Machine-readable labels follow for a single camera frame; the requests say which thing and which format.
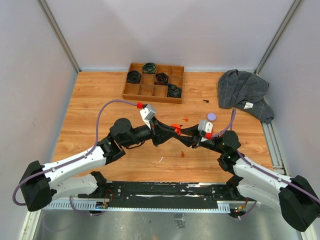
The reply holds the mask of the orange earbud charging case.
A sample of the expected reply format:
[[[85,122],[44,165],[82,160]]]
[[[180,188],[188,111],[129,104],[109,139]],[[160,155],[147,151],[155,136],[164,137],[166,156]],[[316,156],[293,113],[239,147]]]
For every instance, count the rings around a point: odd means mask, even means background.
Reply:
[[[171,124],[170,126],[172,128],[174,128],[174,131],[177,133],[178,136],[181,134],[181,125],[179,125],[179,124]]]

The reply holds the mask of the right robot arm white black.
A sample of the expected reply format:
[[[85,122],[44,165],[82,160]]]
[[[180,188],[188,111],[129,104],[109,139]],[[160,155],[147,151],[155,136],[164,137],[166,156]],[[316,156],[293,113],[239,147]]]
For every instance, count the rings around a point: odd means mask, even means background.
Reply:
[[[219,166],[233,176],[227,182],[227,196],[260,202],[279,211],[295,230],[305,232],[320,215],[320,199],[306,178],[290,177],[265,168],[239,152],[238,135],[227,130],[214,135],[198,125],[178,130],[176,137],[187,147],[202,147],[220,153]]]

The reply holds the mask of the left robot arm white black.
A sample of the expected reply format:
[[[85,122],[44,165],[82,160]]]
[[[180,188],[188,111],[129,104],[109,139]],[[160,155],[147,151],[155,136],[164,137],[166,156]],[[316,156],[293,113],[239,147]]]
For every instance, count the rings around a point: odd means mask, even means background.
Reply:
[[[30,212],[46,207],[59,191],[58,185],[87,170],[113,163],[125,155],[125,149],[151,140],[154,146],[181,134],[178,124],[166,125],[153,117],[147,124],[132,127],[127,118],[115,121],[107,137],[92,148],[58,162],[31,162],[20,180],[25,205]]]

